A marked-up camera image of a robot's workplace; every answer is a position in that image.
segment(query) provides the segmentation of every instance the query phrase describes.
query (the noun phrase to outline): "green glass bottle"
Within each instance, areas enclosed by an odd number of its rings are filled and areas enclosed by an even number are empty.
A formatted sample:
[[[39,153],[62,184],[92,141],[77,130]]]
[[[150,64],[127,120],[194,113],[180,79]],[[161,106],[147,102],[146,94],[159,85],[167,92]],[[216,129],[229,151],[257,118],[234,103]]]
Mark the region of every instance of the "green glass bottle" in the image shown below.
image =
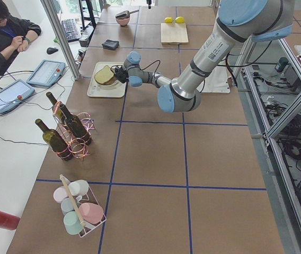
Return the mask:
[[[55,104],[57,103],[57,100],[55,99],[55,97],[53,96],[53,94],[51,92],[47,92],[46,96],[48,97],[48,99],[50,100],[50,102],[52,103],[53,106],[55,106]],[[60,109],[58,109],[55,113],[56,118],[59,120],[60,123],[62,123],[63,125],[66,125],[65,123],[65,115],[62,113],[62,111]]]
[[[50,146],[50,148],[60,157],[62,160],[70,160],[73,154],[68,149],[68,145],[60,134],[54,130],[48,128],[41,119],[36,119],[35,124],[43,131],[42,138]]]
[[[73,135],[77,138],[83,139],[85,143],[88,145],[92,143],[92,137],[90,133],[83,126],[81,120],[67,109],[64,104],[60,104],[60,110],[65,115],[65,123]]]

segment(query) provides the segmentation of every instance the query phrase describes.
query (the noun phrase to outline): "bottle neck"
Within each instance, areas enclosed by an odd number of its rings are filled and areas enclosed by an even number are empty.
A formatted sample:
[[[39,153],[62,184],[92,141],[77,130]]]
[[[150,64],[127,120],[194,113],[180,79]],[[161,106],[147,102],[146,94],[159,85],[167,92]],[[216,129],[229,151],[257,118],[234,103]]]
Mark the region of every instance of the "bottle neck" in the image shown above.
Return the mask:
[[[35,124],[41,129],[41,131],[43,132],[49,131],[49,128],[45,125],[45,123],[41,119],[36,119]]]
[[[71,119],[73,118],[73,115],[71,114],[71,112],[69,112],[69,110],[67,109],[67,107],[64,104],[60,104],[60,110],[62,111],[62,113],[65,115],[65,117],[67,119]]]
[[[57,100],[55,99],[55,97],[53,96],[53,94],[51,92],[47,92],[46,96],[48,97],[48,99],[50,100],[50,102],[55,105],[57,103]]]

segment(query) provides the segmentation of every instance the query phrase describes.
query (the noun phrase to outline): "blue electronic device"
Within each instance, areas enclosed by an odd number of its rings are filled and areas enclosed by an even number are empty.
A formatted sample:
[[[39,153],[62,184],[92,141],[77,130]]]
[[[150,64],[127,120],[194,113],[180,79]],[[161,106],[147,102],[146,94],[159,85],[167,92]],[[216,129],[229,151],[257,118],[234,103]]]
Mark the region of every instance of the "blue electronic device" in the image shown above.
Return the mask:
[[[34,92],[35,89],[21,79],[2,89],[0,91],[0,114],[13,110]]]
[[[66,64],[52,60],[43,60],[27,79],[32,86],[51,87],[61,76]]]

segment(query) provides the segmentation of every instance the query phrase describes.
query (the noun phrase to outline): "bread slice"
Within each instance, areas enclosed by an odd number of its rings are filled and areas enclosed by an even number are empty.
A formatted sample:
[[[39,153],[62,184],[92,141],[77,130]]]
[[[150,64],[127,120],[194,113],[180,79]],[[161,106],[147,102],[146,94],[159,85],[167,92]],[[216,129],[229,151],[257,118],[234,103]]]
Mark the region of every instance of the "bread slice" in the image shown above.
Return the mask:
[[[108,65],[104,66],[94,75],[95,81],[100,85],[112,85],[115,80],[114,73],[110,70]]]

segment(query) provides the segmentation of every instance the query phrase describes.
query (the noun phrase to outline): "white plate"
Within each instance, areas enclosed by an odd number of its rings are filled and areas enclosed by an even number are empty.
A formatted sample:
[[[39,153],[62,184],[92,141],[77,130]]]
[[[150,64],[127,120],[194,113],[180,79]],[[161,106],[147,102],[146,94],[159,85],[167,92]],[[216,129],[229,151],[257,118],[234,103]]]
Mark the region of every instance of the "white plate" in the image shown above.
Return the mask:
[[[126,83],[121,83],[120,81],[116,80],[113,84],[105,86],[98,84],[94,79],[95,74],[106,65],[112,67],[114,65],[123,65],[123,62],[96,63],[92,79],[87,90],[87,95],[89,97],[121,98],[125,95]]]

